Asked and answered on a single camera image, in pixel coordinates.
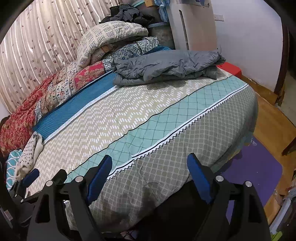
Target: baseboard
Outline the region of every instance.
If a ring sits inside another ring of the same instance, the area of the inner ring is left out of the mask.
[[[241,80],[249,84],[256,93],[258,93],[262,98],[264,98],[267,102],[269,102],[271,105],[275,105],[276,100],[278,99],[278,95],[273,93],[271,90],[268,88],[259,85],[257,82],[254,80],[241,76]]]

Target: white appliance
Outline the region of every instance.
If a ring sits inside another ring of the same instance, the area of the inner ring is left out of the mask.
[[[212,4],[196,0],[170,0],[166,7],[176,49],[217,50]]]

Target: beige chevron pattern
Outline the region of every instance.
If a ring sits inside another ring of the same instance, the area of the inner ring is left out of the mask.
[[[119,88],[86,109],[46,143],[35,165],[40,176],[28,188],[29,191],[36,193],[60,169],[70,173],[151,116],[194,91],[229,76],[230,73],[219,70],[217,80],[200,77]]]

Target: red plastic stool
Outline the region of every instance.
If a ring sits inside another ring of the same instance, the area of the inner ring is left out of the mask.
[[[239,67],[237,67],[233,64],[230,64],[228,62],[225,62],[224,64],[221,64],[221,65],[217,65],[217,67],[233,74],[234,76],[236,76],[238,78],[240,78],[242,76],[242,70]]]

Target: white fabric with black dots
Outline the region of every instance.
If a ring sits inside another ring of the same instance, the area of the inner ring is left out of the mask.
[[[35,131],[28,140],[22,155],[16,163],[15,180],[20,181],[33,169],[42,150],[42,136]]]

